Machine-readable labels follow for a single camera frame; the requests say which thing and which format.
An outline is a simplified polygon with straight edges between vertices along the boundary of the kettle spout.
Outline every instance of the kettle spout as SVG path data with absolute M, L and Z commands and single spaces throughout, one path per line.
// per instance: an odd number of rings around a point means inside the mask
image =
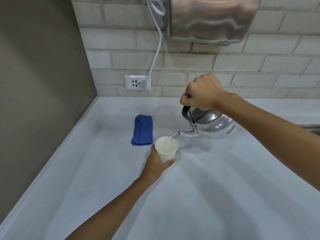
M 194 136 L 198 136 L 198 132 L 196 132 L 195 130 L 190 130 L 190 131 L 180 131 L 178 132 L 179 135 L 185 135 L 185 136 L 189 136 L 189 137 L 194 137 Z

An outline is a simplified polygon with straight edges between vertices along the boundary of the hand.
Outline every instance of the hand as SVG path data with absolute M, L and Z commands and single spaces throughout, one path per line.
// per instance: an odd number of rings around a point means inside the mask
M 228 93 L 214 74 L 205 74 L 196 77 L 188 84 L 185 93 L 182 94 L 180 104 L 199 109 L 218 110 L 224 95 Z
M 154 145 L 151 146 L 151 154 L 148 156 L 146 160 L 146 165 L 144 166 L 142 173 L 140 175 L 140 179 L 146 180 L 150 185 L 152 185 L 158 178 L 160 178 L 161 174 L 169 168 L 174 162 L 175 158 L 166 161 L 165 163 L 161 163 L 160 157 L 156 151 Z

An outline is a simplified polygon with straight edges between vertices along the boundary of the towel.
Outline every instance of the towel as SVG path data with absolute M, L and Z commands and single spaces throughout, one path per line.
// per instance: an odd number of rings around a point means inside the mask
M 134 132 L 131 143 L 133 146 L 152 145 L 152 117 L 140 114 L 134 119 Z

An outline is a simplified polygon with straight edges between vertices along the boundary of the white brick wall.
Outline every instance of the white brick wall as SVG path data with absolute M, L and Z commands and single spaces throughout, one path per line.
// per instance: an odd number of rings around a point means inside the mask
M 126 91 L 125 74 L 147 75 L 158 32 L 136 0 L 73 0 L 99 96 L 180 97 L 188 83 L 214 73 L 244 98 L 320 99 L 320 0 L 262 0 L 238 44 L 163 39 L 151 91 Z M 156 15 L 160 26 L 162 18 Z

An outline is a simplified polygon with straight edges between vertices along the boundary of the stainless steel sink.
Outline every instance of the stainless steel sink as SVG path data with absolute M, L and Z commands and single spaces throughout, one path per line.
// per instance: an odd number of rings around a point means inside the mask
M 302 124 L 301 128 L 320 136 L 320 124 Z

